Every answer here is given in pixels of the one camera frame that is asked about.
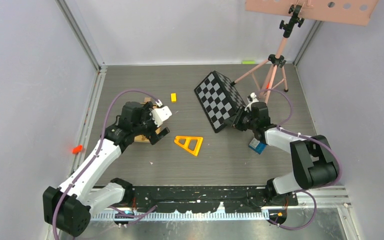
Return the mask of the tin lid with bears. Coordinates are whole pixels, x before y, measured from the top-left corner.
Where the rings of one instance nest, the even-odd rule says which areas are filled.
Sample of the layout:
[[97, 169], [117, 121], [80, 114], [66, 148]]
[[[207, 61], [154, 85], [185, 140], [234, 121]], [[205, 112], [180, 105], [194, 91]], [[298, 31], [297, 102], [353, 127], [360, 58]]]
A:
[[[145, 97], [143, 102], [141, 103], [142, 105], [145, 105], [147, 102], [152, 102], [153, 99], [151, 97]], [[162, 128], [159, 127], [156, 129], [155, 133], [159, 134], [161, 132]], [[135, 143], [149, 143], [149, 139], [145, 135], [138, 135], [134, 138]]]

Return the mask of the black white folding chessboard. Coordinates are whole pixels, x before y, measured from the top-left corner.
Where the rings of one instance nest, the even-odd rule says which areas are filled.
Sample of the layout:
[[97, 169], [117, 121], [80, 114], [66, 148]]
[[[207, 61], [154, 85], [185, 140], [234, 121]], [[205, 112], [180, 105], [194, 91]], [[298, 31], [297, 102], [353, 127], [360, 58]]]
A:
[[225, 128], [224, 121], [236, 114], [245, 102], [232, 81], [218, 71], [211, 71], [193, 90], [215, 133]]

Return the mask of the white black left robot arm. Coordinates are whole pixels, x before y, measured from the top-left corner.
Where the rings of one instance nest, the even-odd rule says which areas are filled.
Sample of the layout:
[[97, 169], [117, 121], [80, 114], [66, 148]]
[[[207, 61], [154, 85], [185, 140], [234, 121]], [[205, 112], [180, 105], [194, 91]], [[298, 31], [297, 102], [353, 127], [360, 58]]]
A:
[[144, 136], [156, 144], [170, 130], [157, 131], [172, 116], [168, 106], [160, 101], [152, 103], [126, 102], [115, 122], [104, 129], [92, 153], [80, 167], [57, 188], [49, 186], [42, 195], [44, 221], [72, 237], [80, 236], [91, 218], [104, 209], [119, 204], [128, 207], [134, 200], [133, 185], [114, 178], [105, 187], [93, 187], [107, 170], [130, 146], [137, 136]]

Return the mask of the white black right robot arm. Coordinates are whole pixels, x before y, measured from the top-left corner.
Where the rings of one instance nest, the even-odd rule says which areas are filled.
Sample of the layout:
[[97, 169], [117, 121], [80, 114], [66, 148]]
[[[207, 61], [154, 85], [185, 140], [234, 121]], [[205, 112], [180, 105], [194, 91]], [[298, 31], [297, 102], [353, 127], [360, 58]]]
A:
[[279, 205], [286, 194], [323, 187], [340, 177], [340, 165], [325, 136], [301, 135], [273, 124], [264, 102], [241, 106], [225, 123], [239, 131], [251, 130], [260, 143], [290, 154], [292, 171], [269, 179], [264, 187], [271, 205]]

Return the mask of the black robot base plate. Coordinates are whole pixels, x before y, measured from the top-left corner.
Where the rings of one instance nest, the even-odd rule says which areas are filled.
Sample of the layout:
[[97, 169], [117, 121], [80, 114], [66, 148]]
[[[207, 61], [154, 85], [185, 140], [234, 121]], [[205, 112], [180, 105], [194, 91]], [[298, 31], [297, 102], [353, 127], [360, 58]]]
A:
[[262, 207], [295, 207], [297, 198], [284, 194], [269, 198], [258, 185], [167, 185], [133, 186], [115, 207], [157, 213], [214, 213], [220, 207], [226, 213], [257, 213]]

